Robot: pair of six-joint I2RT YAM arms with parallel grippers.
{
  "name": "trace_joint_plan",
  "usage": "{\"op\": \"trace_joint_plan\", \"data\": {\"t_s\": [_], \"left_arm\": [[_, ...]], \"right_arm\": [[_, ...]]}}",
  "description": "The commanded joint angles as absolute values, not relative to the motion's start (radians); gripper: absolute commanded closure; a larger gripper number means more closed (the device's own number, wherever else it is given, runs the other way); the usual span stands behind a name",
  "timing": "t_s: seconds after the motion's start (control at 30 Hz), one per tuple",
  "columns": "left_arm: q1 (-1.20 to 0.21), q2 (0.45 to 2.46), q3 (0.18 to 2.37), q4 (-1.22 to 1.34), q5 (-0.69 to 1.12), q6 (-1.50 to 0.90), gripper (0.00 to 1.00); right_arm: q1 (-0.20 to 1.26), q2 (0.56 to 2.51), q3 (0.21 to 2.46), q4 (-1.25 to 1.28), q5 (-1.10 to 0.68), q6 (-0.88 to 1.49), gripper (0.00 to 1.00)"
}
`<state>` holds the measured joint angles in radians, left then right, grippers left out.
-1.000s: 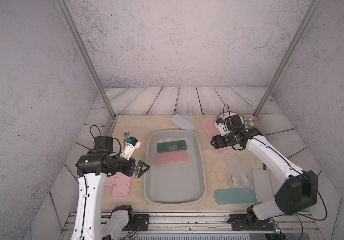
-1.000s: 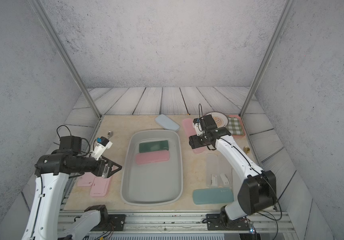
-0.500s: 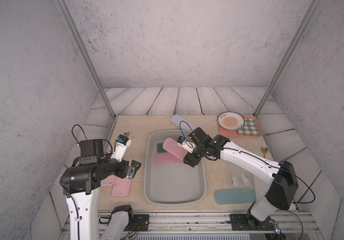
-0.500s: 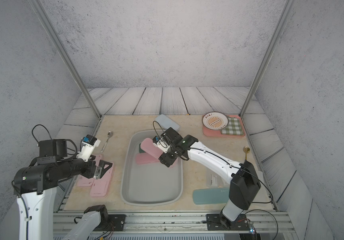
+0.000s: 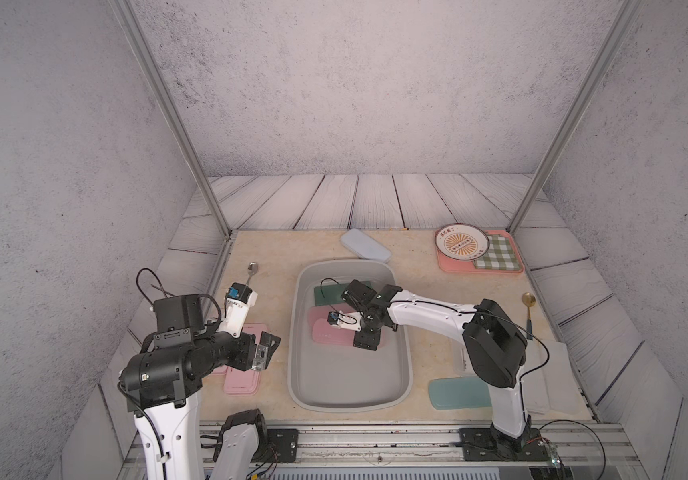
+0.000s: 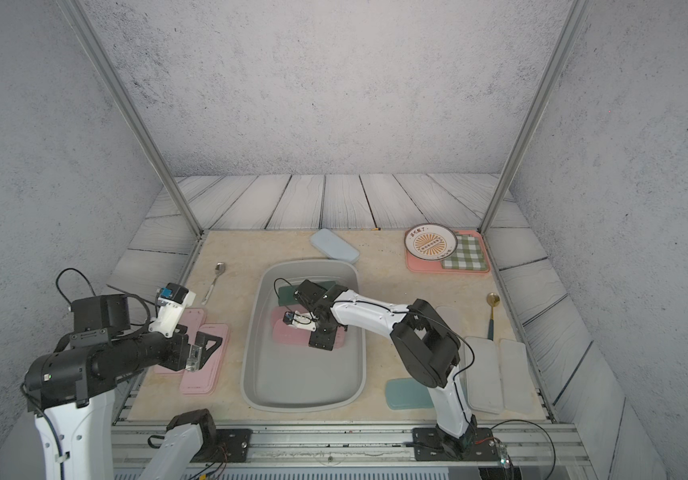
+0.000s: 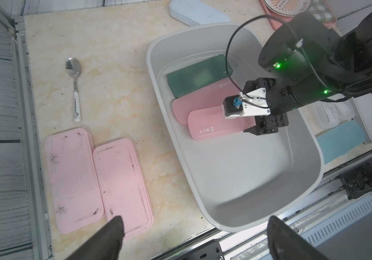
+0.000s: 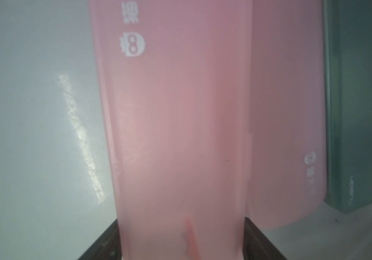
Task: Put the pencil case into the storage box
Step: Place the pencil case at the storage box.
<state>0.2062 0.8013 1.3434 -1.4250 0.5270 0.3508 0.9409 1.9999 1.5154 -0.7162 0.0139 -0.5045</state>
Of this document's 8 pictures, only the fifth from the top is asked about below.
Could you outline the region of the clear translucent pencil case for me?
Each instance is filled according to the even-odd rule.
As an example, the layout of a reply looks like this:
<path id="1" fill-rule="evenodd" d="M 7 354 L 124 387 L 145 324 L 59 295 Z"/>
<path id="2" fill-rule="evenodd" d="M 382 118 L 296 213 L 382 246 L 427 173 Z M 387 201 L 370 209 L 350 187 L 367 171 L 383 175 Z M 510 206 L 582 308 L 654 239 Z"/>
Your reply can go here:
<path id="1" fill-rule="evenodd" d="M 454 372 L 460 377 L 476 377 L 466 346 L 453 340 L 450 345 Z"/>

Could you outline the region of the dark green pencil case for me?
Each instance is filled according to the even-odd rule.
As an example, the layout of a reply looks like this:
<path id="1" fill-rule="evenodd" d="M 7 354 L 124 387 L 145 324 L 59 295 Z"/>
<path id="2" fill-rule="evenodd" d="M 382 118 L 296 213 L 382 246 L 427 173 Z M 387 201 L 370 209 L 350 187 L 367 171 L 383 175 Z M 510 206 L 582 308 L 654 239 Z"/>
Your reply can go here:
<path id="1" fill-rule="evenodd" d="M 316 306 L 337 305 L 346 303 L 349 295 L 345 291 L 350 290 L 352 281 L 348 283 L 336 283 L 325 281 L 313 288 L 314 302 Z"/>

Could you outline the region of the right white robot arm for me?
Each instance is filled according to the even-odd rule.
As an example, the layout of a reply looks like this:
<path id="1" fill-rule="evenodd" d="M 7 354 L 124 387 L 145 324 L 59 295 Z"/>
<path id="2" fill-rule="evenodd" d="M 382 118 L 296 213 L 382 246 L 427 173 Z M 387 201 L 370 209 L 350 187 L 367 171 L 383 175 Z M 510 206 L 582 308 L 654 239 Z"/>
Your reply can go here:
<path id="1" fill-rule="evenodd" d="M 352 313 L 330 313 L 328 323 L 354 332 L 353 346 L 376 351 L 384 329 L 417 327 L 459 342 L 473 371 L 489 387 L 492 444 L 499 454 L 514 455 L 531 440 L 531 417 L 525 407 L 521 377 L 528 346 L 525 333 L 498 303 L 478 305 L 433 300 L 396 285 L 377 291 L 359 280 L 341 294 Z"/>

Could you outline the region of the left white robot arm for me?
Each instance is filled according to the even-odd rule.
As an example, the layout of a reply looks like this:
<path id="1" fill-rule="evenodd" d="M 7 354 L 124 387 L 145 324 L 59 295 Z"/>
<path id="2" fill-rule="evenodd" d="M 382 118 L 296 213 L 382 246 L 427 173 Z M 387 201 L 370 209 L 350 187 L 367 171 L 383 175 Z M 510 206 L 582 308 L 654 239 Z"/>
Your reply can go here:
<path id="1" fill-rule="evenodd" d="M 228 366 L 239 371 L 266 369 L 281 338 L 263 331 L 259 338 L 233 337 L 210 325 L 148 336 L 139 354 L 121 371 L 118 390 L 143 441 L 149 479 L 243 479 L 257 452 L 266 447 L 267 427 L 258 409 L 228 417 L 218 436 L 217 464 L 207 474 L 201 452 L 203 380 Z"/>

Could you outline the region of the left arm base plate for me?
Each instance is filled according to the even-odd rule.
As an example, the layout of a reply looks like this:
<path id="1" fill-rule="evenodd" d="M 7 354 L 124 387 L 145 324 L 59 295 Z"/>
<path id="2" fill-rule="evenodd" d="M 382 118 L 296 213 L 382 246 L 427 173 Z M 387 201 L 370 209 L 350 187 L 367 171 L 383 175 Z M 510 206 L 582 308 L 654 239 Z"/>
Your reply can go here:
<path id="1" fill-rule="evenodd" d="M 213 460 L 218 468 L 227 465 L 293 463 L 297 458 L 297 429 L 265 429 L 258 424 L 224 426 L 218 435 Z"/>

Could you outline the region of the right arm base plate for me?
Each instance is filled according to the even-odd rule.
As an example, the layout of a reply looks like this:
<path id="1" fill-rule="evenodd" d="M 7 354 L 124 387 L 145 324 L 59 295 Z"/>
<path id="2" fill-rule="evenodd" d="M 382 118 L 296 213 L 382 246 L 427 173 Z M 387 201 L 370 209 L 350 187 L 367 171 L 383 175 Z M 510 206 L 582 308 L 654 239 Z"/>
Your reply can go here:
<path id="1" fill-rule="evenodd" d="M 465 461 L 493 462 L 547 462 L 551 454 L 538 429 L 526 428 L 520 437 L 514 438 L 499 432 L 493 426 L 487 428 L 461 428 L 460 439 L 454 443 L 462 449 Z"/>

